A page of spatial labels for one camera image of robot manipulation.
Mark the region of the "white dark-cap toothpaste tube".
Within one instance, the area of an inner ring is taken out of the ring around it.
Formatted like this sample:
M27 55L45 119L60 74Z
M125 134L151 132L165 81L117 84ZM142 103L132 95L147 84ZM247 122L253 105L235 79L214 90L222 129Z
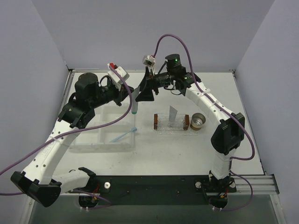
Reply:
M170 105L169 107L169 123L174 123L176 120L178 111Z

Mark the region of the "cream metal cup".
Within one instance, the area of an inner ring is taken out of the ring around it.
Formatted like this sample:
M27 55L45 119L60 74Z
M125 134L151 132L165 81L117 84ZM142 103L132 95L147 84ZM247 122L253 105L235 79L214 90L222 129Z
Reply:
M198 131L200 130L206 122L206 118L201 113L195 113L191 117L190 127L191 129Z

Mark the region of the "clear plastic organizer box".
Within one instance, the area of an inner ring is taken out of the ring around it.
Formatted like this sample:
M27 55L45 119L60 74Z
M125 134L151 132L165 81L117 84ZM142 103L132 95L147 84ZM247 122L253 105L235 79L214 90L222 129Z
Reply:
M88 127L100 126L121 117L128 109L129 103L117 106L113 102L95 109L95 117ZM135 127L135 116L128 113L115 124L90 131L81 132L72 142L69 150L73 153L107 153L132 151L135 146L135 133L129 133L116 142L110 141Z

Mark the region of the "clear textured glass tray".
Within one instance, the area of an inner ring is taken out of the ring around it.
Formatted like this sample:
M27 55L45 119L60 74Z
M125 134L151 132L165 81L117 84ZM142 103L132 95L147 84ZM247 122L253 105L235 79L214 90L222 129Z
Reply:
M177 114L174 122L170 122L168 113L156 113L154 114L153 130L164 135L196 136L202 133L202 130L193 130L190 121L190 116L187 114Z

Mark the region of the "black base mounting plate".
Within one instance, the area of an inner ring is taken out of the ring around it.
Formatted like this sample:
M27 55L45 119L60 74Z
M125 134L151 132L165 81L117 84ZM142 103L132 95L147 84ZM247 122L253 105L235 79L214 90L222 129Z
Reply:
M228 193L235 193L232 177L218 181L207 175L127 175L92 178L80 195L83 208L112 205L227 205Z

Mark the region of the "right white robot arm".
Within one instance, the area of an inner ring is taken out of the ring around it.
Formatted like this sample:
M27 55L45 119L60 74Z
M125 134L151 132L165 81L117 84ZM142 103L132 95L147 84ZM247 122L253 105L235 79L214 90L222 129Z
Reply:
M145 74L139 84L140 90L135 98L136 102L154 101L154 96L159 93L159 89L165 89L170 85L190 99L216 126L211 137L211 144L216 153L209 178L218 182L227 179L230 158L244 139L242 129L245 126L245 117L241 113L233 113L220 104L201 79L182 66L179 54L166 56L167 71L163 73L154 74L152 71L156 65L153 56L145 56L142 62L146 66Z

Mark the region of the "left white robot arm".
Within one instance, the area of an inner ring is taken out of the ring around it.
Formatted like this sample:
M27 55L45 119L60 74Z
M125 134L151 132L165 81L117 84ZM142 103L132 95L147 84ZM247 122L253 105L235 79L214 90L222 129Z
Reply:
M111 70L106 75L107 85L99 84L94 73L84 73L75 83L75 92L63 106L48 140L38 148L38 154L21 172L15 171L11 181L27 196L44 207L51 206L64 192L83 189L94 190L96 174L81 167L64 175L54 171L66 150L95 116L95 109L114 101L121 106L130 97L133 88L124 84L129 74Z

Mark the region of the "aluminium front rail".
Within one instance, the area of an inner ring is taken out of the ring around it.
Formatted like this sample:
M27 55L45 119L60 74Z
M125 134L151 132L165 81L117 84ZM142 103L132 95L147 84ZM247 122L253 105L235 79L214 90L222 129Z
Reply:
M279 194L278 185L273 175L244 175L241 177L232 175L229 181L219 183L210 182L205 176L198 180L197 189L203 190L207 195L216 196L227 193L228 195L275 195Z

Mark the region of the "green cap toothpaste tube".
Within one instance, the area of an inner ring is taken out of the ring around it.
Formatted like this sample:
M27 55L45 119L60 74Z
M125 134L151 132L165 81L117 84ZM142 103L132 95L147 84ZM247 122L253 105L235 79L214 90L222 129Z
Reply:
M138 111L138 102L136 101L137 96L140 93L140 87L138 86L136 89L134 89L133 93L132 93L132 107L131 107L131 113L133 115L137 114Z

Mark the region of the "light blue toothbrush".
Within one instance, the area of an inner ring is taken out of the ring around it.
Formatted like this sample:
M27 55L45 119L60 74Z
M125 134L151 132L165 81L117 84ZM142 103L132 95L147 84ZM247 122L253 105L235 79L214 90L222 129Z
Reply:
M126 132L126 133L124 133L124 134L122 134L122 135L120 135L120 136L118 136L118 137L112 139L110 142L111 142L111 143L116 142L116 141L118 141L119 139L121 139L121 138L123 138L124 136L126 136L127 134L129 134L129 133L134 133L134 132L136 132L136 131L137 131L137 128L136 128L136 127L133 127L133 128L130 129L130 131L128 131L128 132Z

